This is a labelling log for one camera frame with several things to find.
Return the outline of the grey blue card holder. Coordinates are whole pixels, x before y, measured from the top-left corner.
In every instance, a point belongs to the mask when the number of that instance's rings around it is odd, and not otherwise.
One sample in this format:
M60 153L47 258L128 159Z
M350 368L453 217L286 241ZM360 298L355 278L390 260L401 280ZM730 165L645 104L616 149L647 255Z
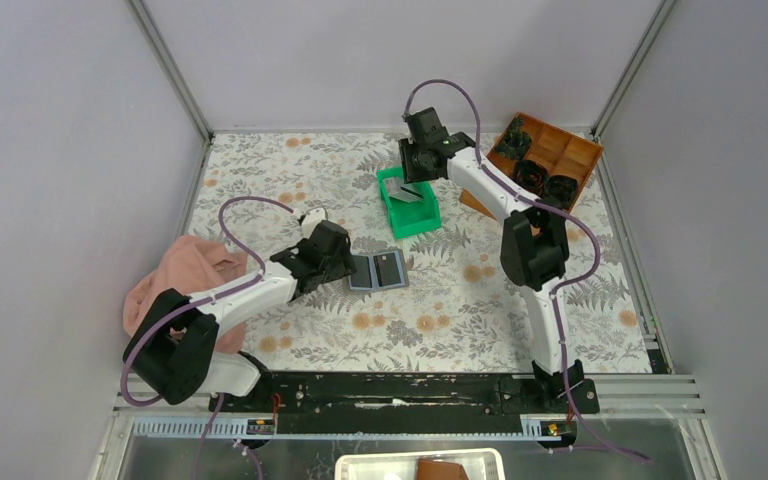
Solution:
M405 288L409 285L401 250L376 254L353 254L356 271L348 277L350 291L372 293Z

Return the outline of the green plastic bin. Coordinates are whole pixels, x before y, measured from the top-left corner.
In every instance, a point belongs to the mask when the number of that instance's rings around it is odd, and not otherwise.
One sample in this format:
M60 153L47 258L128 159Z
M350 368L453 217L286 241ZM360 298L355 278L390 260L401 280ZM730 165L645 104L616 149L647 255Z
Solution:
M441 227L442 220L439 202L429 182L411 183L422 193L423 200L415 203L403 203L390 199L385 188L386 178L401 177L404 181L401 167L396 166L378 170L376 177L379 195L384 204L386 217L395 239L400 240L428 233Z

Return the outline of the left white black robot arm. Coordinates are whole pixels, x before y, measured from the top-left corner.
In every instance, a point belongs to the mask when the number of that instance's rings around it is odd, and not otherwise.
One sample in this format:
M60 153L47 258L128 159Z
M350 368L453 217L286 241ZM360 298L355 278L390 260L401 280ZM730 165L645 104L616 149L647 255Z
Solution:
M265 368L240 352L218 352L217 341L249 318L356 271L342 226L314 213L302 226L302 239L258 271L191 295L160 293L123 353L123 373L136 374L170 405L206 393L232 395L248 411L264 407L271 388Z

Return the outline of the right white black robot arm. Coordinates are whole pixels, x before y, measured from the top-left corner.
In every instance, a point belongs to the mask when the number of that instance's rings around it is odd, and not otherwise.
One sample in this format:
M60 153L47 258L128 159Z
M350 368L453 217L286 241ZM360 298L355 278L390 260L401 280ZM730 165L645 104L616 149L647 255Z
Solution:
M447 179L469 193L502 227L500 264L522 288L531 325L535 384L523 392L539 410L579 413L575 397L585 393L583 365L572 359L563 318L569 243L567 194L550 196L550 177L528 157L532 138L523 116L512 120L485 156L477 140L451 133L434 108L406 113L409 135L399 142L408 183Z

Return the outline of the grey credit cards stack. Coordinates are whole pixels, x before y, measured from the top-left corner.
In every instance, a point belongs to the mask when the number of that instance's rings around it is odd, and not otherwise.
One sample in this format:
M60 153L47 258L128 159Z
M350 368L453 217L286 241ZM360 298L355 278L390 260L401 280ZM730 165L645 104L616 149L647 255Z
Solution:
M395 201L415 203L423 200L423 195L417 187L412 184L406 184L401 177L386 178L385 188L387 196Z

